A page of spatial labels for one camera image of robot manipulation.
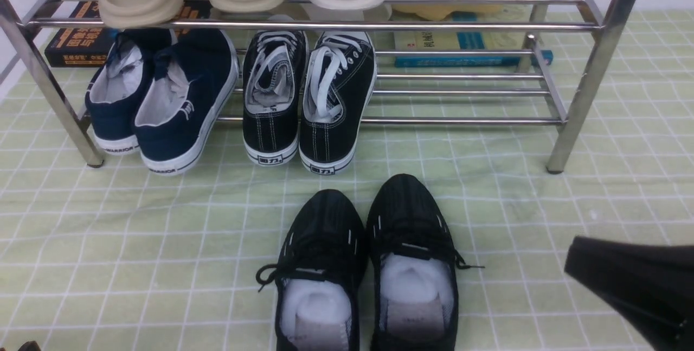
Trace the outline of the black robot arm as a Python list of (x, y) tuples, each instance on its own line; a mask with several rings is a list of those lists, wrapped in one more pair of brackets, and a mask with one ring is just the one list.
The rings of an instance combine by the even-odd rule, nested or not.
[(693, 349), (691, 245), (575, 237), (563, 269), (626, 319), (653, 349)]

